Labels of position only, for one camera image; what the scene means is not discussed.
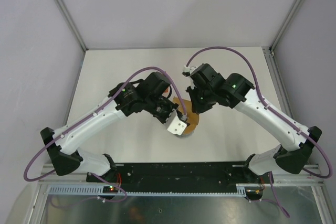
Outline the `wooden ring dripper holder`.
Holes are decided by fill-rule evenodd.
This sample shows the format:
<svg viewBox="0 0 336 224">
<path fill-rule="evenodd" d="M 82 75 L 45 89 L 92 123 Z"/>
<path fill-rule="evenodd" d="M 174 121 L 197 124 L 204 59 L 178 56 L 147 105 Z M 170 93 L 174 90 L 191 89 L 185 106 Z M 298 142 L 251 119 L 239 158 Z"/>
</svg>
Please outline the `wooden ring dripper holder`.
<svg viewBox="0 0 336 224">
<path fill-rule="evenodd" d="M 188 126 L 184 130 L 183 135 L 188 135 L 188 134 L 191 134 L 192 132 L 194 132 L 194 130 L 196 129 L 196 127 L 199 124 L 199 120 L 200 120 L 200 117 L 199 117 L 198 114 L 191 113 L 188 116 L 188 119 L 186 121 L 188 123 Z"/>
</svg>

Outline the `brown paper coffee filter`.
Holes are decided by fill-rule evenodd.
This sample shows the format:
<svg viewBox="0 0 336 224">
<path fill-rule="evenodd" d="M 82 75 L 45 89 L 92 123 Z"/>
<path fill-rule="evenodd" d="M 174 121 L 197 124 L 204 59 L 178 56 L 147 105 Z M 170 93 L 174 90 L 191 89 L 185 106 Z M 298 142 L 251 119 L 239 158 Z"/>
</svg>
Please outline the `brown paper coffee filter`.
<svg viewBox="0 0 336 224">
<path fill-rule="evenodd" d="M 191 124 L 191 126 L 198 126 L 200 117 L 198 114 L 192 111 L 192 103 L 190 100 L 183 99 L 182 100 L 187 111 L 187 122 Z M 179 105 L 179 110 L 183 112 L 182 103 L 180 102 L 179 98 L 174 96 L 173 102 Z"/>
</svg>

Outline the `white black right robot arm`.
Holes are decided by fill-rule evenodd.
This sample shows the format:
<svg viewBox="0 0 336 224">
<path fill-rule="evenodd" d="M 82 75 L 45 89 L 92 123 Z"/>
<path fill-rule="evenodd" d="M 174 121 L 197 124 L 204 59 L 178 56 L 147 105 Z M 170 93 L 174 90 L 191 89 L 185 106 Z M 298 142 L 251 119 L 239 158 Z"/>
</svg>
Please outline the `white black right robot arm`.
<svg viewBox="0 0 336 224">
<path fill-rule="evenodd" d="M 199 67 L 184 67 L 182 74 L 191 80 L 186 91 L 194 113 L 204 113 L 215 104 L 235 109 L 258 123 L 279 142 L 269 151 L 248 157 L 242 169 L 245 181 L 254 183 L 270 171 L 299 174 L 303 170 L 314 147 L 307 138 L 317 142 L 322 134 L 318 127 L 308 128 L 299 123 L 289 126 L 288 123 L 294 120 L 280 110 L 277 110 L 279 116 L 272 113 L 271 103 L 259 99 L 254 85 L 238 73 L 224 78 L 209 64 L 203 63 Z"/>
</svg>

